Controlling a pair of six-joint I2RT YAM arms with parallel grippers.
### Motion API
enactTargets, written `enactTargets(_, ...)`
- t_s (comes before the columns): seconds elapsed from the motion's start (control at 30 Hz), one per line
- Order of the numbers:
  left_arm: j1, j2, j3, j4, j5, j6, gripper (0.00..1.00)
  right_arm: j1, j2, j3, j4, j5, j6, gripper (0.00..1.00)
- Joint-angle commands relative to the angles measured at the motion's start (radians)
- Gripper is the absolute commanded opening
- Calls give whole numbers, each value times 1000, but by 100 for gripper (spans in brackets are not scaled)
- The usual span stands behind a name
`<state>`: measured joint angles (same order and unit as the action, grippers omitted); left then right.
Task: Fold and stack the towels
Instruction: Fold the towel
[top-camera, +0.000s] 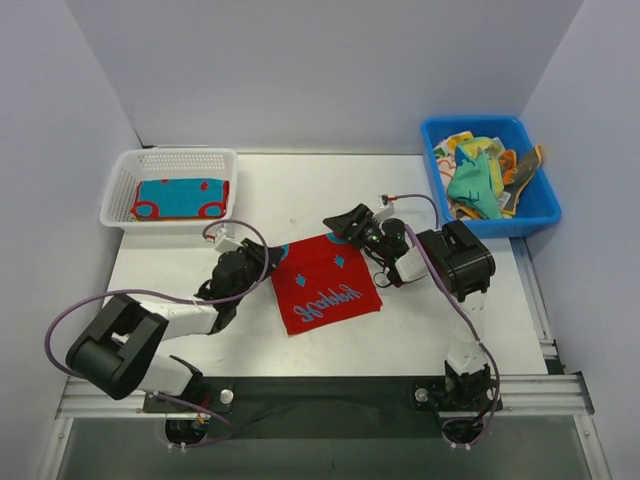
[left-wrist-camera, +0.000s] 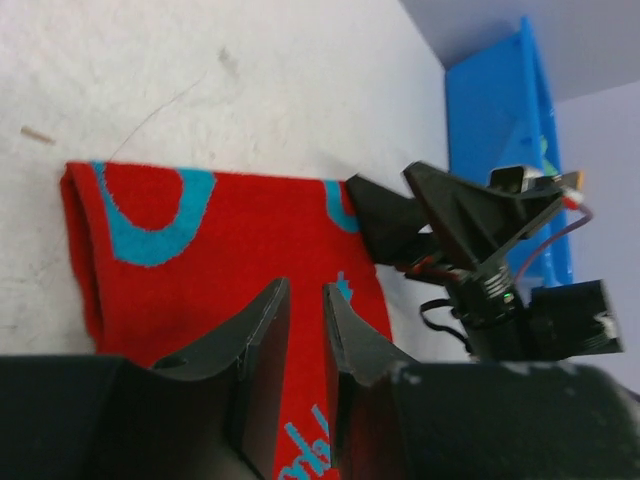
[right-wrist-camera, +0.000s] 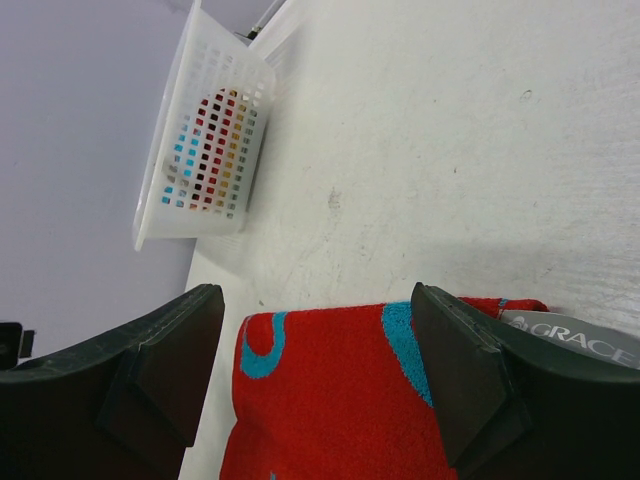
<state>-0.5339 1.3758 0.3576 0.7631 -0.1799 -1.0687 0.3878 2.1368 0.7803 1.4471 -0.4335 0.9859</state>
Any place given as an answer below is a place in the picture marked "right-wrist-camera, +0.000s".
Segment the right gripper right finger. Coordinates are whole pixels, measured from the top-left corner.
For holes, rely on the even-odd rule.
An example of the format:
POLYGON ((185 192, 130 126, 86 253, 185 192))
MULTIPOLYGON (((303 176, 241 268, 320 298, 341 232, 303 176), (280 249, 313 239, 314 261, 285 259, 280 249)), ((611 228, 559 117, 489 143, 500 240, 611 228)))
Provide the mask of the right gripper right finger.
POLYGON ((411 297, 446 458, 462 479, 635 479, 639 342, 555 313, 411 297))

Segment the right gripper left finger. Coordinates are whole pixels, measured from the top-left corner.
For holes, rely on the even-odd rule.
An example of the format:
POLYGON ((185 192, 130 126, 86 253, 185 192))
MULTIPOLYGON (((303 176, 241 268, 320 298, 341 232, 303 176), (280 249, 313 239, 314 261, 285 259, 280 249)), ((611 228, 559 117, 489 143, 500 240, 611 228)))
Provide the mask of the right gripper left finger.
POLYGON ((201 284, 136 320, 1 373, 4 479, 176 479, 224 318, 201 284))

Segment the red blue tiger towel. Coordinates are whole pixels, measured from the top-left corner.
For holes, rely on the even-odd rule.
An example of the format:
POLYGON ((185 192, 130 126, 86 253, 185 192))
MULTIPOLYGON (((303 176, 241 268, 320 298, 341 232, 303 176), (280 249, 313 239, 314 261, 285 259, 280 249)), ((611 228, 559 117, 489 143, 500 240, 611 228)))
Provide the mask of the red blue tiger towel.
POLYGON ((256 313, 224 479, 453 479, 407 301, 256 313))

